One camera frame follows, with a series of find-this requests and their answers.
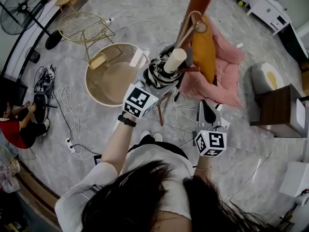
wrist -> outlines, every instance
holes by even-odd
[[[197,163],[197,168],[207,169],[211,167],[211,157],[200,156]]]
[[[136,121],[136,118],[134,116],[132,116],[131,114],[128,114],[128,113],[123,114],[123,117],[128,118],[129,120],[131,120],[133,122]]]

orange pillow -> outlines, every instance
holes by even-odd
[[[193,62],[200,68],[207,81],[212,84],[214,80],[216,51],[212,39],[212,30],[206,16],[203,16],[203,20],[207,25],[207,31],[205,33],[195,32],[193,34]]]

white box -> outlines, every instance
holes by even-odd
[[[195,138],[199,154],[205,157],[216,157],[226,150],[226,133],[202,130]]]
[[[136,118],[142,118],[155,108],[158,98],[144,89],[130,84],[122,105],[122,110]]]
[[[303,162],[289,162],[283,183],[279,192],[296,197],[309,187],[309,164]]]

round chair cushion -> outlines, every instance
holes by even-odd
[[[255,93],[260,95],[284,87],[284,82],[275,67],[267,62],[259,63],[252,69]]]

dark hair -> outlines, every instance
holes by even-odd
[[[6,111],[6,108],[7,108],[7,100],[6,99],[0,99],[0,118],[3,117],[3,114]]]
[[[231,202],[235,207],[232,209],[220,200],[218,188],[209,180],[204,182],[200,177],[193,176],[185,178],[183,185],[189,200],[193,232],[201,231],[205,226],[208,231],[279,231],[264,223],[258,215],[243,212]]]
[[[150,232],[155,225],[166,190],[162,181],[172,167],[156,160],[131,170],[101,188],[82,213],[83,232]],[[211,181],[197,176],[183,180],[192,219],[192,231],[274,231],[258,216],[236,211],[220,200]]]
[[[83,210],[82,231],[101,231],[102,226],[104,231],[150,231],[167,192],[162,181],[171,169],[163,161],[151,161],[102,187]]]

